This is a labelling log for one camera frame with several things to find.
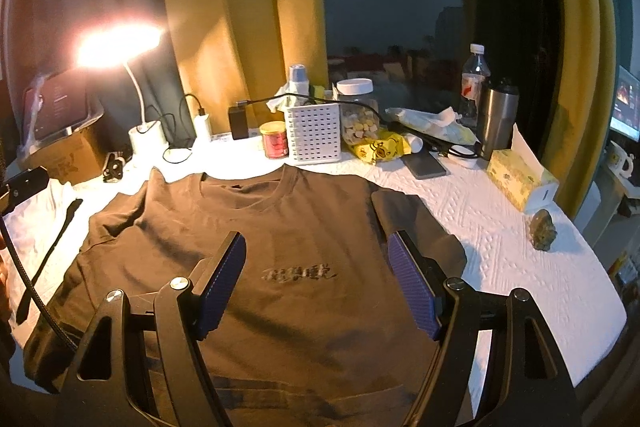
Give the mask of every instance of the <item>shirt logo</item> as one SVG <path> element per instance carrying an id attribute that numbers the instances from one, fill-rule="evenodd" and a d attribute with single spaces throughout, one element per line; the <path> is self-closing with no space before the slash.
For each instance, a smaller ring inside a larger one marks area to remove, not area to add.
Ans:
<path id="1" fill-rule="evenodd" d="M 264 270 L 262 279 L 268 282 L 290 282 L 301 279 L 311 279 L 318 281 L 321 279 L 332 279 L 337 273 L 330 273 L 331 267 L 328 264 L 314 264 L 309 268 L 293 266 L 291 268 L 273 268 Z"/>

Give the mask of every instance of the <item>blue gripper pad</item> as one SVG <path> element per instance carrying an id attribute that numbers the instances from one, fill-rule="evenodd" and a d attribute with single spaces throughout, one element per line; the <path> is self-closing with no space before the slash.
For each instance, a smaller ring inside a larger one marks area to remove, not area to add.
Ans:
<path id="1" fill-rule="evenodd" d="M 391 268 L 400 283 L 402 294 L 409 304 L 415 324 L 419 330 L 425 331 L 431 339 L 435 340 L 442 326 L 436 315 L 433 291 L 397 233 L 389 236 L 387 245 Z"/>
<path id="2" fill-rule="evenodd" d="M 209 331 L 220 325 L 226 305 L 231 298 L 240 272 L 246 261 L 246 241 L 241 234 L 226 249 L 220 259 L 209 284 L 200 299 L 200 313 L 195 323 L 194 333 L 198 340 L 204 340 Z"/>

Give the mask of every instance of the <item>metal bolt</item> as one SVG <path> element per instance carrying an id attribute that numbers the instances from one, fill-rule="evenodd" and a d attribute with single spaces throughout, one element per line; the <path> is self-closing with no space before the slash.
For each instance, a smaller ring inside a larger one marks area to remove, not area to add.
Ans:
<path id="1" fill-rule="evenodd" d="M 111 290 L 107 294 L 107 302 L 113 302 L 122 299 L 122 290 Z"/>
<path id="2" fill-rule="evenodd" d="M 459 277 L 449 277 L 446 282 L 447 286 L 455 291 L 460 291 L 466 286 L 466 283 Z"/>
<path id="3" fill-rule="evenodd" d="M 516 288 L 516 289 L 514 289 L 513 296 L 518 301 L 522 301 L 522 302 L 527 302 L 531 298 L 531 294 L 528 291 L 526 291 L 526 289 L 524 289 L 524 288 Z"/>
<path id="4" fill-rule="evenodd" d="M 189 285 L 189 279 L 186 277 L 176 277 L 169 283 L 174 290 L 184 290 Z"/>

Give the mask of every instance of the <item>glowing light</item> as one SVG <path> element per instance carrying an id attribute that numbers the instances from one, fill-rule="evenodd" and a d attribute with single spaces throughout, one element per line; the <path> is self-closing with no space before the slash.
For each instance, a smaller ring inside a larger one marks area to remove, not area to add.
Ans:
<path id="1" fill-rule="evenodd" d="M 127 24 L 87 35 L 78 49 L 78 66 L 113 68 L 148 52 L 160 43 L 162 30 L 146 24 Z"/>

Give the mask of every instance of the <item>red can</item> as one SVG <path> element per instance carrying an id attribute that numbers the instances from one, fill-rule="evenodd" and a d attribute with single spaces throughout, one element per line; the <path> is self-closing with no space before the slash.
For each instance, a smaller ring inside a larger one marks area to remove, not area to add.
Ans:
<path id="1" fill-rule="evenodd" d="M 260 126 L 264 155 L 271 160 L 279 160 L 289 155 L 287 142 L 287 128 L 284 122 L 275 121 L 263 123 Z"/>

